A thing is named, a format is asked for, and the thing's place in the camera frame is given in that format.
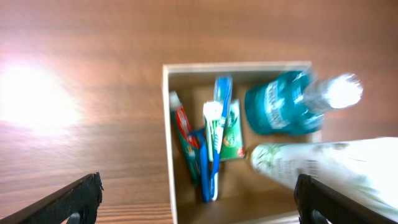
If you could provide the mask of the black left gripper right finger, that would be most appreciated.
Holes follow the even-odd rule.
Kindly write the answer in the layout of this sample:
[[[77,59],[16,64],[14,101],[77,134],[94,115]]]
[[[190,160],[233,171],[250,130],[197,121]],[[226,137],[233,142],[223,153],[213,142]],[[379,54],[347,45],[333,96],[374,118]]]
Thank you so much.
[[[301,224],[395,223],[306,174],[298,176],[294,200]]]

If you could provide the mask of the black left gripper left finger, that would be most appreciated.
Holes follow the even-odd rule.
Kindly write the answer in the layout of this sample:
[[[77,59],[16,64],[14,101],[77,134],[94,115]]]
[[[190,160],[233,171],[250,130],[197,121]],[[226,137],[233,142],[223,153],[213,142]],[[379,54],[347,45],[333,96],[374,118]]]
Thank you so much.
[[[95,223],[102,200],[103,186],[96,172],[1,219],[1,223]]]

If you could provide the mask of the white leaf-print lotion tube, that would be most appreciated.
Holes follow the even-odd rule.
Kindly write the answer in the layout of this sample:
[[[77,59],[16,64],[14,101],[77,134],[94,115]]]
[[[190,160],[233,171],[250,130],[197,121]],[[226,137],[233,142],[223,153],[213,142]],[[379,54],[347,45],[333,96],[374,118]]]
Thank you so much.
[[[306,174],[333,190],[397,220],[397,138],[260,144],[250,153],[252,168],[294,189]]]

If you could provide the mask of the green Dettol soap box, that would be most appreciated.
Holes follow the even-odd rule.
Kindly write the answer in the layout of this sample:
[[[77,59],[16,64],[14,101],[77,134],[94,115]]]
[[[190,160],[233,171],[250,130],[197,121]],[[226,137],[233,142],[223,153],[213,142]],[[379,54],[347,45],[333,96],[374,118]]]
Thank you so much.
[[[215,113],[220,109],[216,101],[208,101],[203,105],[205,120],[205,136],[208,148],[208,160],[213,162],[213,139],[215,136]],[[244,157],[244,143],[241,129],[240,102],[232,100],[224,126],[223,140],[220,152],[220,161],[239,159]]]

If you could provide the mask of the blue mouthwash bottle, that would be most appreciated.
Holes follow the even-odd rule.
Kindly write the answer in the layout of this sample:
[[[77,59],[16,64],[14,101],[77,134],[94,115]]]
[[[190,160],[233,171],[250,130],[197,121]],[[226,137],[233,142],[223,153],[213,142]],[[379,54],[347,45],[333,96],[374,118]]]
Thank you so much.
[[[244,109],[257,134],[305,135],[321,129],[325,113],[352,107],[362,95],[353,73],[319,79],[308,70],[292,70],[248,90]]]

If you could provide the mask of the Colgate toothpaste tube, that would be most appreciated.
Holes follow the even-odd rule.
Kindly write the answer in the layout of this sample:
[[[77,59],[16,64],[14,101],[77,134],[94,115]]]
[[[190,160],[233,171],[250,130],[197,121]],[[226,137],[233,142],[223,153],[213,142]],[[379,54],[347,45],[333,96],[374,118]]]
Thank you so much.
[[[180,140],[182,152],[194,186],[200,182],[200,165],[198,156],[198,141],[191,135],[192,127],[188,121],[185,109],[175,91],[169,93],[170,116]]]

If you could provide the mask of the blue disposable razor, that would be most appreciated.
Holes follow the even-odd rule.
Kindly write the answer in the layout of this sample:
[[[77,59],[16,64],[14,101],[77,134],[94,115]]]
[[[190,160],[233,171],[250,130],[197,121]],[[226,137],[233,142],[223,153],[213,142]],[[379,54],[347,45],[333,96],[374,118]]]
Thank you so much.
[[[208,168],[208,149],[206,143],[205,129],[197,129],[191,132],[199,143],[199,165],[200,165],[200,180],[201,180],[201,197],[203,202],[210,201],[210,178]]]

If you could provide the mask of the blue white toothbrush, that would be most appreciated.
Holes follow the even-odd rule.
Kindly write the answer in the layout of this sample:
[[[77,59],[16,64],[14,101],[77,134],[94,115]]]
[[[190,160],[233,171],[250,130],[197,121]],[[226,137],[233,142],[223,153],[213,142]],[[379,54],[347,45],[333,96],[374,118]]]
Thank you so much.
[[[213,155],[210,175],[210,198],[212,201],[218,198],[220,152],[226,117],[231,102],[233,79],[229,76],[218,77],[215,81],[213,101],[207,101],[203,105],[203,117],[207,132],[208,145],[211,144]]]

